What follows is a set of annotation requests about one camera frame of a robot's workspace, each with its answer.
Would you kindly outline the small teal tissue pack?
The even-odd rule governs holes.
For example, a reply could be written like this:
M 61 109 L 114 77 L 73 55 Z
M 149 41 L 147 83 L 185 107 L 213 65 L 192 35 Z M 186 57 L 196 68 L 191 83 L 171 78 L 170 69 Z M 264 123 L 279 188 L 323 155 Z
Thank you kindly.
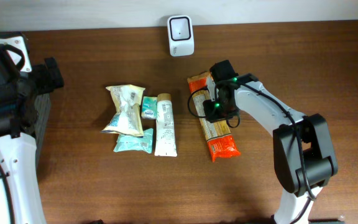
M 157 97 L 144 96 L 142 100 L 141 117 L 143 119 L 157 118 Z

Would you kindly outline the cream snack bag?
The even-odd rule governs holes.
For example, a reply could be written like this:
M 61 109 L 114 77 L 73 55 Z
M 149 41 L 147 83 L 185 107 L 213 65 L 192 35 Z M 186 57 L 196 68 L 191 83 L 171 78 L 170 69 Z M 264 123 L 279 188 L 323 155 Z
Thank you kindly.
M 140 118 L 140 104 L 145 88 L 135 85 L 107 86 L 116 113 L 102 133 L 142 137 L 144 131 Z

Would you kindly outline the teal wipes packet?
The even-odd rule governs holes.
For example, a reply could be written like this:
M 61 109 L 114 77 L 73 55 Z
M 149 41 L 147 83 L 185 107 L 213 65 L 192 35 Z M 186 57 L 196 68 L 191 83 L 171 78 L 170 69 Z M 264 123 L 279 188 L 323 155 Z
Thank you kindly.
M 144 151 L 148 154 L 152 153 L 154 130 L 146 129 L 142 137 L 120 134 L 116 141 L 114 152 L 124 151 Z

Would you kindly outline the white tube with tan cap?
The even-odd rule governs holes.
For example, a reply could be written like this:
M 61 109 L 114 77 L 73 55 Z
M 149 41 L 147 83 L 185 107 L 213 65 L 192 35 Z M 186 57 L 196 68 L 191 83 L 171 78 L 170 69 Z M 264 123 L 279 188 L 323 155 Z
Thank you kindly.
M 177 156 L 172 97 L 168 93 L 157 96 L 155 155 Z

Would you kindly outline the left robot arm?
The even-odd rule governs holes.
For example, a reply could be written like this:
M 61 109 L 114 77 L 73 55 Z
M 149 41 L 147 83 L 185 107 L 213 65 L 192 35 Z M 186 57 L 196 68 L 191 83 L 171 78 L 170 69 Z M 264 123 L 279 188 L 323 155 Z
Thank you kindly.
M 24 34 L 0 34 L 0 223 L 46 222 L 37 166 L 50 94 L 63 86 L 55 58 L 32 65 Z

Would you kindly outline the orange spaghetti packet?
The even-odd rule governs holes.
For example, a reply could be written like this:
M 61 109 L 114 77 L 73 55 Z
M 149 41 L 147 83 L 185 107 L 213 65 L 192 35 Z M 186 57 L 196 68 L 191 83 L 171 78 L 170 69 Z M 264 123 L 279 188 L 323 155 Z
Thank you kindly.
M 211 99 L 209 91 L 204 89 L 207 87 L 208 78 L 211 78 L 209 72 L 187 78 L 192 94 L 190 101 L 195 104 L 197 116 L 205 116 L 203 102 Z M 241 153 L 225 121 L 210 123 L 205 118 L 200 118 L 200 124 L 213 162 L 217 158 L 227 159 L 240 156 Z

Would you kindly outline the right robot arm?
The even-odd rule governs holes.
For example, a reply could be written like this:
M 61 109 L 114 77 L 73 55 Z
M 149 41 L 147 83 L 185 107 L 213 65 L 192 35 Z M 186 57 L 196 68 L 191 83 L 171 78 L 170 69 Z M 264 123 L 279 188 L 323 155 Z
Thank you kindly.
M 228 60 L 215 63 L 206 85 L 207 121 L 251 115 L 273 139 L 275 174 L 283 188 L 274 223 L 309 223 L 317 195 L 337 174 L 338 163 L 323 116 L 308 116 L 273 96 L 252 74 L 239 75 Z

